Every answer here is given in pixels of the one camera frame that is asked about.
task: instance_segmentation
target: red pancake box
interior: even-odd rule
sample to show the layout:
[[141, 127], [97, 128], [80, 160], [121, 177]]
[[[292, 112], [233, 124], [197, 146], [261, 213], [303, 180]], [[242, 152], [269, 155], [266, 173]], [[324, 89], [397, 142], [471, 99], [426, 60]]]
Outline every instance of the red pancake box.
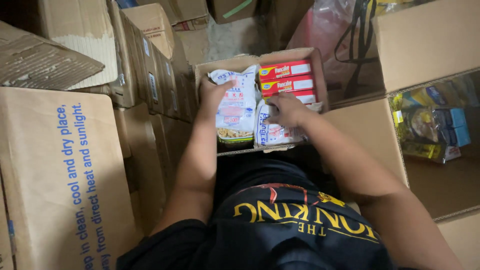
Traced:
[[260, 81], [274, 80], [291, 76], [305, 75], [312, 73], [310, 60], [300, 60], [275, 65], [261, 66], [258, 72]]
[[276, 80], [263, 81], [262, 94], [269, 95], [278, 92], [293, 92], [310, 90], [315, 88], [315, 81], [312, 74], [280, 78]]
[[[265, 101], [267, 101], [271, 96], [278, 96], [279, 93], [267, 94], [264, 95]], [[312, 104], [316, 103], [317, 101], [317, 91], [315, 89], [311, 90], [302, 90], [302, 91], [295, 91], [292, 92], [303, 104]]]

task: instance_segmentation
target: black t-shirt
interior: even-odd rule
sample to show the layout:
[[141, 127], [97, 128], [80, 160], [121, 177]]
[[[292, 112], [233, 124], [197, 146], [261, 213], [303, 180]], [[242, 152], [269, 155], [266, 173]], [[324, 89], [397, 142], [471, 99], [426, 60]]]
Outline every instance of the black t-shirt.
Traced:
[[372, 226], [297, 166], [256, 160], [223, 169], [229, 177], [217, 178], [207, 225], [179, 221], [120, 257], [117, 269], [395, 268]]

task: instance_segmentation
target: person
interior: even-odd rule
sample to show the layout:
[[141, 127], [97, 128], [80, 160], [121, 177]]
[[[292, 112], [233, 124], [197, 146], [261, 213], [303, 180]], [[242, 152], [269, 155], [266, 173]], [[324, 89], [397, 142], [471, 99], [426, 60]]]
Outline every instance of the person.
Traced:
[[[202, 102], [161, 220], [117, 269], [462, 268], [415, 195], [292, 94], [270, 98], [280, 114], [267, 121], [302, 128], [361, 215], [283, 161], [246, 161], [216, 177], [215, 118], [233, 86], [202, 80]], [[225, 183], [233, 184], [215, 193]]]

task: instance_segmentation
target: green tape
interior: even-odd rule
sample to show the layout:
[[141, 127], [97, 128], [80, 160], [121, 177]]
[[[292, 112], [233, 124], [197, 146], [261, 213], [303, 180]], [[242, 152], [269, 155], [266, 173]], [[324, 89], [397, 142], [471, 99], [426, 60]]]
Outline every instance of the green tape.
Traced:
[[245, 2], [243, 2], [242, 4], [238, 5], [238, 7], [232, 9], [231, 11], [223, 14], [223, 17], [225, 19], [227, 19], [228, 17], [232, 16], [233, 14], [239, 12], [240, 10], [242, 10], [243, 8], [245, 8], [246, 6], [248, 6], [248, 4], [250, 4], [253, 0], [246, 0]]

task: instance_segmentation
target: hand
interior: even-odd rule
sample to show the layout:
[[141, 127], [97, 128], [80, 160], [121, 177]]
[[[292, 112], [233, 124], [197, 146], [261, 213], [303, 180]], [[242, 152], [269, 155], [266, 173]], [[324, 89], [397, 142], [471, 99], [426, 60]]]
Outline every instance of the hand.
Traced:
[[278, 107], [280, 114], [265, 120], [268, 124], [279, 124], [286, 127], [303, 126], [312, 116], [318, 115], [310, 110], [292, 93], [281, 92], [273, 96], [268, 103]]
[[215, 117], [225, 92], [233, 86], [235, 86], [235, 81], [229, 81], [218, 86], [211, 83], [206, 76], [203, 77], [200, 84], [200, 109], [198, 114], [207, 118]]

